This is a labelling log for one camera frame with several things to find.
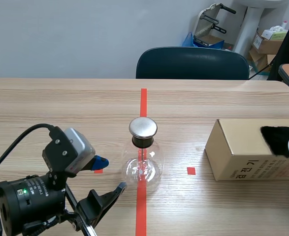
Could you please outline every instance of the silver lid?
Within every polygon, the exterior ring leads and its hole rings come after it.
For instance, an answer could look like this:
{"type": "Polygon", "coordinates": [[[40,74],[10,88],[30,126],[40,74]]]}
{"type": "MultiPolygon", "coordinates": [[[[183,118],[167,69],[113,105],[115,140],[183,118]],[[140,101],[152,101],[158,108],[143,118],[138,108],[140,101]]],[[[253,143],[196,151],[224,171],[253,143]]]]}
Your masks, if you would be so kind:
{"type": "Polygon", "coordinates": [[[158,126],[148,117],[138,117],[130,122],[129,131],[138,139],[149,139],[156,134],[158,126]]]}

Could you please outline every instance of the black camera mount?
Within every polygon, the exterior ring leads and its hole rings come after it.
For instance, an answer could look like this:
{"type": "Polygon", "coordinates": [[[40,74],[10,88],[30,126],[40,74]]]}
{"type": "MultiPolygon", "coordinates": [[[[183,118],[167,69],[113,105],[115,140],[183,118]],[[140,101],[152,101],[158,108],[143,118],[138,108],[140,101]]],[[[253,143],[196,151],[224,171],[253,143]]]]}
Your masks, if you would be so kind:
{"type": "Polygon", "coordinates": [[[91,190],[87,198],[77,202],[66,183],[67,178],[75,177],[79,171],[99,170],[108,165],[108,160],[95,155],[94,148],[82,134],[72,128],[63,132],[47,124],[33,126],[8,148],[0,163],[28,133],[41,127],[48,128],[52,138],[42,153],[49,172],[40,177],[0,182],[0,213],[6,235],[36,236],[68,221],[74,230],[81,230],[85,236],[96,236],[94,228],[114,205],[126,184],[122,182],[114,191],[102,196],[91,190]],[[65,199],[73,211],[65,208],[65,199]]]}

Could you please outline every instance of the red tape square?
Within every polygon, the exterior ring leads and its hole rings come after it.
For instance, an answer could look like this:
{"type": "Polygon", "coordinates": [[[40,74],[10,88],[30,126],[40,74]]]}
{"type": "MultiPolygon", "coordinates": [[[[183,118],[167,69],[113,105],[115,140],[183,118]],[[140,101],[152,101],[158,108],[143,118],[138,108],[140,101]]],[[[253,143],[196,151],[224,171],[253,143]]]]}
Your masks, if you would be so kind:
{"type": "Polygon", "coordinates": [[[103,174],[103,170],[94,171],[95,174],[103,174]]]}
{"type": "Polygon", "coordinates": [[[188,175],[195,176],[195,167],[187,167],[187,173],[188,175]]]}

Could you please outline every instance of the red tape line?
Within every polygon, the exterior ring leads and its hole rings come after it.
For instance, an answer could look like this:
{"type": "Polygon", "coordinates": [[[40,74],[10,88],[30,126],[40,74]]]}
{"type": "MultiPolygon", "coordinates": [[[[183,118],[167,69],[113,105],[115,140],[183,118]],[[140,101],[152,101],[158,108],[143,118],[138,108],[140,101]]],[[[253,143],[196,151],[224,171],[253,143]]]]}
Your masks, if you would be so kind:
{"type": "MultiPolygon", "coordinates": [[[[141,89],[140,116],[147,116],[147,89],[141,89]]],[[[138,159],[141,161],[141,150],[138,153],[138,159]]],[[[146,150],[143,153],[143,159],[146,159],[146,150]]],[[[146,236],[146,180],[140,177],[136,190],[136,220],[135,236],[146,236]]]]}

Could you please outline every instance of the blue object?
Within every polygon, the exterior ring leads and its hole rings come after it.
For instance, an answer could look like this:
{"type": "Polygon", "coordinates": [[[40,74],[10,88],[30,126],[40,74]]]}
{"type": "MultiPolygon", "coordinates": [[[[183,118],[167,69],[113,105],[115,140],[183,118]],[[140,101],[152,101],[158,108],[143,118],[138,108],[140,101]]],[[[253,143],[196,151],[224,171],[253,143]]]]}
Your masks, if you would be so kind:
{"type": "Polygon", "coordinates": [[[93,157],[94,164],[92,165],[91,171],[97,171],[104,169],[109,165],[109,161],[106,158],[100,157],[98,155],[93,157]]]}
{"type": "Polygon", "coordinates": [[[142,54],[137,79],[248,80],[245,58],[234,52],[195,47],[153,48],[142,54]]]}
{"type": "Polygon", "coordinates": [[[189,32],[186,36],[185,41],[182,44],[182,47],[198,47],[193,43],[193,33],[189,32]]]}

